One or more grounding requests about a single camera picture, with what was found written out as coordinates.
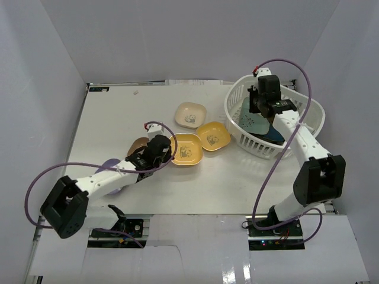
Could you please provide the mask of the teal rectangular divided plate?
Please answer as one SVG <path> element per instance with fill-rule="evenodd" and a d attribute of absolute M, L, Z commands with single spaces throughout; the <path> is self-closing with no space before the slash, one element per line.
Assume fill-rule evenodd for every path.
<path fill-rule="evenodd" d="M 249 98 L 241 105 L 238 126 L 250 134 L 265 135 L 269 131 L 269 122 L 261 114 L 249 112 Z"/>

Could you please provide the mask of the yellow square dish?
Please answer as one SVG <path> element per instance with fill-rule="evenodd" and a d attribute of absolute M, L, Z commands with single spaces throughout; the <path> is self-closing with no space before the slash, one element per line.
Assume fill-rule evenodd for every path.
<path fill-rule="evenodd" d="M 177 150 L 172 163 L 177 166 L 194 166 L 203 158 L 203 148 L 200 138 L 192 133 L 175 134 Z"/>
<path fill-rule="evenodd" d="M 224 124 L 213 121 L 197 128 L 196 135 L 200 138 L 201 144 L 206 151 L 216 151 L 226 147 L 231 136 Z"/>

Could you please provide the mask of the dark blue leaf plate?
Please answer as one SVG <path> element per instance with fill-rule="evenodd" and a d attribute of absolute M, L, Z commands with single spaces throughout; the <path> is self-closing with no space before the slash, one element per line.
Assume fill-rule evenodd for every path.
<path fill-rule="evenodd" d="M 266 134 L 261 136 L 261 139 L 276 145 L 283 145 L 285 142 L 284 137 L 269 123 L 269 130 Z"/>

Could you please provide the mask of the cream square panda dish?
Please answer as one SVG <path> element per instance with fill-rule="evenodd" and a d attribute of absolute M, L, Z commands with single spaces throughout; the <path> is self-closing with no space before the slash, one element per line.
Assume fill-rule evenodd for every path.
<path fill-rule="evenodd" d="M 175 122 L 185 128 L 197 129 L 204 124 L 206 108 L 201 104 L 184 102 L 177 107 Z"/>

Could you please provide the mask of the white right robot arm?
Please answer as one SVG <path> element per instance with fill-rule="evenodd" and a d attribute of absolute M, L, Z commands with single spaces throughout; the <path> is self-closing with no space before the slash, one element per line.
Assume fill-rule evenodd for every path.
<path fill-rule="evenodd" d="M 293 102 L 282 98 L 277 76 L 258 77 L 258 85 L 248 91 L 250 111 L 261 114 L 272 123 L 300 166 L 292 193 L 273 205 L 265 219 L 252 221 L 257 230 L 268 230 L 280 236 L 296 218 L 341 196 L 346 161 L 341 155 L 332 155 L 315 139 L 301 121 Z"/>

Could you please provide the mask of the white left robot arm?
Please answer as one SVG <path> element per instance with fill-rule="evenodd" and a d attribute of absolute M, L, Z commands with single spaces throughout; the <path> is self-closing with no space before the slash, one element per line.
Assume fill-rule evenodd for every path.
<path fill-rule="evenodd" d="M 124 232 L 127 218 L 115 205 L 95 206 L 94 201 L 134 185 L 151 175 L 171 158 L 171 141 L 156 135 L 111 170 L 91 176 L 71 179 L 61 177 L 41 206 L 41 214 L 62 239 L 76 234 L 81 228 L 102 229 L 113 236 Z"/>

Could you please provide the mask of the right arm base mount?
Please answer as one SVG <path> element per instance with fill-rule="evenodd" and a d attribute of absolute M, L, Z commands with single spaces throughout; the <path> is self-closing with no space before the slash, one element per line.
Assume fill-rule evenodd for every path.
<path fill-rule="evenodd" d="M 299 221 L 294 221 L 274 230 L 257 230 L 252 218 L 242 222 L 247 231 L 250 251 L 304 250 L 303 230 Z"/>

